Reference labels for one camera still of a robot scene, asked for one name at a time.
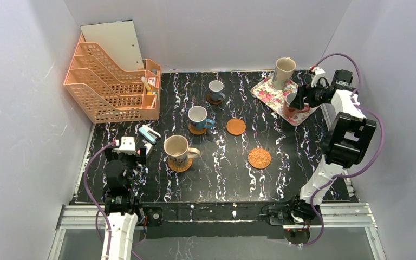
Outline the tall beige mug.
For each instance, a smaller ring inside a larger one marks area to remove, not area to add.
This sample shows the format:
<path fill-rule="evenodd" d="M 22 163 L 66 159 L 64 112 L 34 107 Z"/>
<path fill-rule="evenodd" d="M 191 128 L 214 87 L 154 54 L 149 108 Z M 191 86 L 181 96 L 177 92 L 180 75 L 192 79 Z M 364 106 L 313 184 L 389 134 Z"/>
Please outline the tall beige mug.
<path fill-rule="evenodd" d="M 296 62 L 290 57 L 279 58 L 275 63 L 274 75 L 272 78 L 272 86 L 277 90 L 284 90 L 290 81 Z"/>

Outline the white and red mug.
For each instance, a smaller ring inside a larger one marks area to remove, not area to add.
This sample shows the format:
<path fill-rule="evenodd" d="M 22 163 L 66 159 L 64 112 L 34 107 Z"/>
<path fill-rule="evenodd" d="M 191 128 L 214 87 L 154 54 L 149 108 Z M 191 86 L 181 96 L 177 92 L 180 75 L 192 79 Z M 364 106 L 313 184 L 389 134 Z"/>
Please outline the white and red mug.
<path fill-rule="evenodd" d="M 296 108 L 291 107 L 291 102 L 294 101 L 296 96 L 297 96 L 297 93 L 289 93 L 285 97 L 283 114 L 287 117 L 293 117 L 296 114 L 306 113 L 310 111 L 310 107 L 308 105 L 304 105 L 303 109 L 296 109 Z"/>

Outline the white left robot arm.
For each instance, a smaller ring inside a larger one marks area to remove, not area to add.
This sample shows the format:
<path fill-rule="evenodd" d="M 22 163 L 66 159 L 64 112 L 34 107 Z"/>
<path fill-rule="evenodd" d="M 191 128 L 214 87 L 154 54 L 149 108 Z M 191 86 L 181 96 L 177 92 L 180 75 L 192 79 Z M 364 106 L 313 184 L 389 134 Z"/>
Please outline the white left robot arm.
<path fill-rule="evenodd" d="M 144 220 L 140 199 L 135 196 L 136 168 L 146 163 L 146 149 L 121 145 L 105 151 L 106 185 L 103 189 L 105 204 L 105 237 L 102 259 L 131 259 L 133 232 Z"/>

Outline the large beige floral mug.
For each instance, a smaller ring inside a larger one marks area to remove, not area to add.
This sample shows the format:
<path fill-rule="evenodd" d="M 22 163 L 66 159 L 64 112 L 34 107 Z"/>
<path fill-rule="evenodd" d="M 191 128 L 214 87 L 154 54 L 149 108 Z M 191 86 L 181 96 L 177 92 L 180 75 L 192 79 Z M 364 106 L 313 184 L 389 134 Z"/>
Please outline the large beige floral mug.
<path fill-rule="evenodd" d="M 191 147 L 189 141 L 182 135 L 168 137 L 164 142 L 164 151 L 176 166 L 184 166 L 189 159 L 201 156 L 201 151 Z"/>

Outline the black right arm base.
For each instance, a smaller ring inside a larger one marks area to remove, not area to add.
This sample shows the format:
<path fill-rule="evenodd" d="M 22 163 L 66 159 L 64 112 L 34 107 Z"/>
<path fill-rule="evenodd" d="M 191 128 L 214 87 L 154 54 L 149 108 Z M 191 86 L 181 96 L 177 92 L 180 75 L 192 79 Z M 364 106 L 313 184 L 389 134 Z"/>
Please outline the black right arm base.
<path fill-rule="evenodd" d="M 321 229 L 315 239 L 310 239 L 312 224 L 324 227 L 321 210 L 318 205 L 312 206 L 299 196 L 286 202 L 263 206 L 256 218 L 265 220 L 271 226 L 283 227 L 288 243 L 299 247 L 315 243 L 324 230 Z"/>

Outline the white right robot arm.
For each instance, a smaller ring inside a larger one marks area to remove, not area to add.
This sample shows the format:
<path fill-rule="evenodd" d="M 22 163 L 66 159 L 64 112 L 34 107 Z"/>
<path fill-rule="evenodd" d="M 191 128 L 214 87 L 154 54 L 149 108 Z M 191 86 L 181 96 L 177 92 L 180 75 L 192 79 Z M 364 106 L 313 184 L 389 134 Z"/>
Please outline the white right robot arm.
<path fill-rule="evenodd" d="M 377 124 L 366 118 L 359 107 L 358 95 L 351 87 L 351 71 L 336 71 L 331 83 L 319 67 L 311 68 L 310 73 L 311 83 L 298 87 L 297 92 L 286 100 L 286 107 L 297 113 L 329 104 L 337 113 L 321 143 L 321 161 L 300 190 L 300 200 L 320 205 L 335 179 L 341 177 L 346 169 L 362 162 Z"/>

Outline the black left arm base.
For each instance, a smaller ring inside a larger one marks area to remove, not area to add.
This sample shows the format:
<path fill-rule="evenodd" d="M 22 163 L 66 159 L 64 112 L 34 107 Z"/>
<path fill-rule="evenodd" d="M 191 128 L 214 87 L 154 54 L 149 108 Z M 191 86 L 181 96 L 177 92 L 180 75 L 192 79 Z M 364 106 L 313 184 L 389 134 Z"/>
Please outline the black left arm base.
<path fill-rule="evenodd" d="M 147 234 L 148 228 L 160 227 L 163 224 L 163 210 L 160 207 L 143 206 L 139 199 L 127 199 L 127 213 L 135 213 L 138 216 L 137 226 L 141 226 L 143 234 Z"/>

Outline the woven rattan coaster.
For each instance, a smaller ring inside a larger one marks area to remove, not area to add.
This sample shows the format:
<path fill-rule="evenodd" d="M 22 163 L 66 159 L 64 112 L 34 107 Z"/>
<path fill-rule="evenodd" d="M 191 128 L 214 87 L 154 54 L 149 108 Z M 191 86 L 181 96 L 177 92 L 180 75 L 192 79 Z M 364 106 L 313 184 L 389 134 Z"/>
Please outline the woven rattan coaster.
<path fill-rule="evenodd" d="M 248 162 L 251 167 L 262 170 L 267 168 L 271 163 L 271 155 L 264 148 L 254 148 L 248 154 Z"/>
<path fill-rule="evenodd" d="M 184 166 L 176 166 L 170 159 L 168 159 L 167 164 L 169 168 L 175 172 L 184 172 L 187 171 L 193 164 L 193 159 L 189 159 Z"/>

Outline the small grey mug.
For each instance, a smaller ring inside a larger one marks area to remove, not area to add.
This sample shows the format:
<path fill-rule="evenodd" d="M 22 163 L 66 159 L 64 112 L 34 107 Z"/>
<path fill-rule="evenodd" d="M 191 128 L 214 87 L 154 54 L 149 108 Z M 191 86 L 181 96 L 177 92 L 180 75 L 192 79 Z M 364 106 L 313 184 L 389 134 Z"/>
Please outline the small grey mug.
<path fill-rule="evenodd" d="M 209 83 L 209 96 L 217 101 L 217 100 L 225 100 L 224 94 L 224 84 L 222 81 L 214 80 Z"/>

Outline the dark wooden coaster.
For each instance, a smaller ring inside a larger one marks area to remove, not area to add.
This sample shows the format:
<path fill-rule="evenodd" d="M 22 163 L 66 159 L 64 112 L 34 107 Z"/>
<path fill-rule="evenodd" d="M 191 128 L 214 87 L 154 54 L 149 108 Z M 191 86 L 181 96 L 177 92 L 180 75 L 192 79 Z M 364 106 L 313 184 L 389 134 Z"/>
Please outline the dark wooden coaster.
<path fill-rule="evenodd" d="M 223 100 L 213 100 L 209 95 L 206 97 L 206 100 L 208 103 L 212 104 L 212 105 L 219 105 L 222 104 L 224 101 Z"/>

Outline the light wooden coaster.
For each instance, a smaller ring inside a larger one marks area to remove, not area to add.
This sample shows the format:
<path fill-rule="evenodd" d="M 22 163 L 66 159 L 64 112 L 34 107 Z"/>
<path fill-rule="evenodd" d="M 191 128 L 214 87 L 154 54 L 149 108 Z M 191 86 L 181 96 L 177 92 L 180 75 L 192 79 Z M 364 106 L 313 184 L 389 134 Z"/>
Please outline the light wooden coaster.
<path fill-rule="evenodd" d="M 246 123 L 239 118 L 232 118 L 226 124 L 227 131 L 232 135 L 242 135 L 246 131 Z"/>
<path fill-rule="evenodd" d="M 203 135 L 207 132 L 207 128 L 196 129 L 193 124 L 189 124 L 189 131 L 194 135 Z"/>

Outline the blue patterned mug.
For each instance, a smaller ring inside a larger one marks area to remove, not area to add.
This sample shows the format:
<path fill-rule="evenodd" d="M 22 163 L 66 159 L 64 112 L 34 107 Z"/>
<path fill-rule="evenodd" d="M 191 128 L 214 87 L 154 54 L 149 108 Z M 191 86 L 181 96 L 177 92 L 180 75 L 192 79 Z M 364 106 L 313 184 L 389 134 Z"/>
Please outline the blue patterned mug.
<path fill-rule="evenodd" d="M 202 106 L 193 106 L 188 111 L 191 126 L 197 131 L 209 129 L 215 126 L 215 122 L 208 118 L 207 110 Z"/>

